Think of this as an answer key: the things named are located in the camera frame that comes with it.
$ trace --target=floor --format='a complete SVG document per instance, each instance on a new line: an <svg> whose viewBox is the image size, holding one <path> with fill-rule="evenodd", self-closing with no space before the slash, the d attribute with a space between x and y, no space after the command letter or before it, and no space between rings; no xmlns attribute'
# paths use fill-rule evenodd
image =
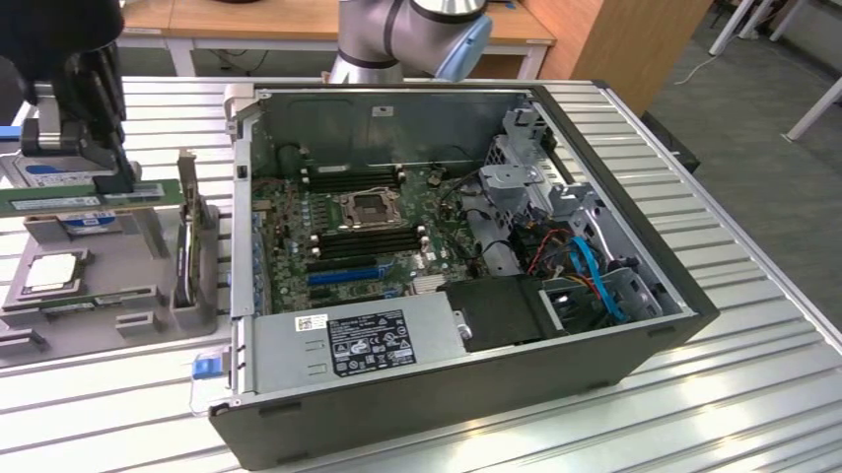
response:
<svg viewBox="0 0 842 473"><path fill-rule="evenodd" d="M837 78L766 39L738 38L674 85L710 59L707 24L649 111L697 154L713 197L842 328L842 107L797 143L781 136Z"/></svg>

